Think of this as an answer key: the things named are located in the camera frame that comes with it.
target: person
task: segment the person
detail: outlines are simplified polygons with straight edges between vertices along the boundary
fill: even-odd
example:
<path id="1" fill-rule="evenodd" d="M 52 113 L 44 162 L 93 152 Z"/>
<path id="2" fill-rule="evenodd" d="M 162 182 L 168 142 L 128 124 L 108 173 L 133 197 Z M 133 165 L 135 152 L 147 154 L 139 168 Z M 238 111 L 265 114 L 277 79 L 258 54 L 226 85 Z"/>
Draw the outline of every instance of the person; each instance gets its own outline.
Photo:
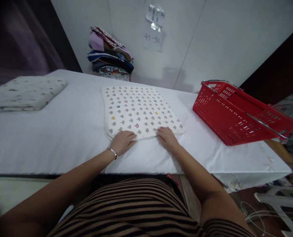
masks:
<path id="1" fill-rule="evenodd" d="M 88 195 L 62 220 L 76 195 L 135 143 L 121 131 L 110 148 L 55 179 L 0 217 L 2 236 L 254 236 L 233 199 L 177 141 L 171 129 L 157 137 L 182 167 L 201 202 L 200 223 L 165 182 L 122 180 Z"/>

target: purple curtain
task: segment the purple curtain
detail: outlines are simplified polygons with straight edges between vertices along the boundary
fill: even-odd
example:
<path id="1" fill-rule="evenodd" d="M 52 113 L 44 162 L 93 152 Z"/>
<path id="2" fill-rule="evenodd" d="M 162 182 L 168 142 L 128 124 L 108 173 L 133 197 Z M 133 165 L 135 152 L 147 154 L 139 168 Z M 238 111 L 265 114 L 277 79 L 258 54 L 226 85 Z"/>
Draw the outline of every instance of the purple curtain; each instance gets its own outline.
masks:
<path id="1" fill-rule="evenodd" d="M 0 85 L 18 76 L 64 69 L 62 60 L 25 0 L 0 11 Z"/>

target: white wall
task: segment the white wall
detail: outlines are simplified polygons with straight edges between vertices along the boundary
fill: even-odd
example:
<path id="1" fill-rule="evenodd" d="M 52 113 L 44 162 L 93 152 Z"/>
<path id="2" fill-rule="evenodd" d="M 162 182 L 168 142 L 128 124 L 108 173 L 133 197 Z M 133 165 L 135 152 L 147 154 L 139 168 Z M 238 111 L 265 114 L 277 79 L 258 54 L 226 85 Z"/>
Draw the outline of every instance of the white wall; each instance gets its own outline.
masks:
<path id="1" fill-rule="evenodd" d="M 202 80 L 241 85 L 293 32 L 293 0 L 157 0 L 165 38 L 162 53 L 155 52 L 139 40 L 146 2 L 52 0 L 84 73 L 92 74 L 86 57 L 92 25 L 132 52 L 133 82 L 188 92 Z"/>
<path id="2" fill-rule="evenodd" d="M 240 86 L 293 33 L 293 0 L 207 0 L 175 90 Z"/>

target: pile of fabric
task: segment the pile of fabric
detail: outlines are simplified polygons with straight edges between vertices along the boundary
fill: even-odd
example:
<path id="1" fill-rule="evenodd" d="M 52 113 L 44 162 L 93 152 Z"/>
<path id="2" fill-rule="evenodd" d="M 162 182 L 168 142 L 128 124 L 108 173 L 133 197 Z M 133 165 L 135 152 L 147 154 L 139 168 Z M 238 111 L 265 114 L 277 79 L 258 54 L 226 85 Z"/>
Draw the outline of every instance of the pile of fabric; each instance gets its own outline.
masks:
<path id="1" fill-rule="evenodd" d="M 133 56 L 123 44 L 99 27 L 91 27 L 87 54 L 92 70 L 104 77 L 129 81 L 133 67 Z"/>
<path id="2" fill-rule="evenodd" d="M 17 77 L 0 86 L 0 112 L 38 111 L 67 86 L 62 78 Z"/>

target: wrist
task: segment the wrist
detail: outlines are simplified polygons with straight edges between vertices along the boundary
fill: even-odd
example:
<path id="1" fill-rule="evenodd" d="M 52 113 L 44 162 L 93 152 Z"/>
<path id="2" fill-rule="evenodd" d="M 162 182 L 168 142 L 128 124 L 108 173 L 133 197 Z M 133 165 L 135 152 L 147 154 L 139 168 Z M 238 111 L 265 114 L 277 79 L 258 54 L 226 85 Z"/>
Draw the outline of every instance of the wrist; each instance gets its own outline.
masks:
<path id="1" fill-rule="evenodd" d="M 115 160 L 118 156 L 114 154 L 116 152 L 115 150 L 111 150 L 109 147 L 105 150 L 105 153 L 107 154 L 107 158 L 110 158 L 111 160 Z"/>
<path id="2" fill-rule="evenodd" d="M 183 147 L 180 144 L 178 144 L 177 146 L 173 147 L 172 154 L 176 156 L 182 149 Z"/>
<path id="3" fill-rule="evenodd" d="M 114 159 L 117 159 L 118 158 L 118 153 L 117 151 L 115 151 L 112 147 L 108 147 L 107 150 L 109 150 L 110 152 L 112 152 L 112 154 L 114 155 Z"/>

